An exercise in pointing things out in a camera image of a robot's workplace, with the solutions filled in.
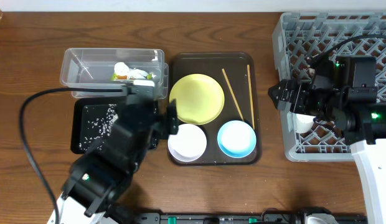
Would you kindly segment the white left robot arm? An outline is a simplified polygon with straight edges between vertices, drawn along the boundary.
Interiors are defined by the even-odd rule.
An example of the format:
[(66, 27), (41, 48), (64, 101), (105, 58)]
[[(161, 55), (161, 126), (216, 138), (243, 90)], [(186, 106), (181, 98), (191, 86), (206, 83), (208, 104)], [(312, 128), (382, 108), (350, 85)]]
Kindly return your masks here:
[(49, 223), (134, 223), (118, 204), (153, 141), (178, 132), (176, 101), (158, 114), (155, 101), (126, 103), (109, 136), (95, 140), (71, 166)]

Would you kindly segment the white cup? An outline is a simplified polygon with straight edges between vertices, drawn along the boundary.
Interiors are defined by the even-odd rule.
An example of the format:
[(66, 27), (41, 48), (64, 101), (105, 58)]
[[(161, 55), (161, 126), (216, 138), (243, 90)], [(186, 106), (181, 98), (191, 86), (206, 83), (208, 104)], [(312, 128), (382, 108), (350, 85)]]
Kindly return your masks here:
[(293, 114), (294, 129), (298, 134), (303, 134), (311, 130), (314, 124), (314, 116), (304, 114)]

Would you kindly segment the light blue bowl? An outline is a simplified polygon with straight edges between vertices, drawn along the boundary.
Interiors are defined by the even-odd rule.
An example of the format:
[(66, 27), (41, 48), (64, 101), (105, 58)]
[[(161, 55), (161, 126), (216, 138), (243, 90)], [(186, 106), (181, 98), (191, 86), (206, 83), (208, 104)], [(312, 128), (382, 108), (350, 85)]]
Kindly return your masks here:
[(235, 159), (247, 157), (256, 148), (257, 136), (254, 129), (243, 121), (226, 122), (219, 129), (217, 143), (220, 150)]

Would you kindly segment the yellow plate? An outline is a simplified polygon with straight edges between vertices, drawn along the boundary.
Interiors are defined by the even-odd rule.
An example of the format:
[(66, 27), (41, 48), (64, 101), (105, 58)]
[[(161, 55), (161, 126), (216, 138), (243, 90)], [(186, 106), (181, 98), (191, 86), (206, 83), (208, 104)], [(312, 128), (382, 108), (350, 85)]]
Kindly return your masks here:
[(176, 101), (177, 116), (184, 123), (203, 125), (223, 110), (225, 94), (221, 85), (204, 74), (190, 74), (178, 80), (169, 95)]

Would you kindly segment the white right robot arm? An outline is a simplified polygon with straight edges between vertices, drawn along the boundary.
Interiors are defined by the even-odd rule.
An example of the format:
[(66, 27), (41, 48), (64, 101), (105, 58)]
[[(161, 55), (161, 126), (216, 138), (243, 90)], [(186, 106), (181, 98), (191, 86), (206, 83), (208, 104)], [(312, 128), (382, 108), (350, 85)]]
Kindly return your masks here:
[(283, 79), (269, 88), (278, 110), (331, 121), (351, 149), (369, 223), (386, 223), (386, 103), (377, 102), (376, 59), (340, 55), (310, 61), (309, 83)]

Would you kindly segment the green snack wrapper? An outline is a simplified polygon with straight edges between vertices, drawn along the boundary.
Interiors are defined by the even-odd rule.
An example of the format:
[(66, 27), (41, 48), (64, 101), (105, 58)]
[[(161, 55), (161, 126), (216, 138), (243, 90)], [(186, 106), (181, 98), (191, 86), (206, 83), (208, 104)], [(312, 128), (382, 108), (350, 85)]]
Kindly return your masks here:
[(124, 81), (124, 80), (152, 80), (155, 77), (154, 73), (140, 74), (140, 73), (132, 73), (126, 75), (117, 75), (113, 74), (111, 81)]

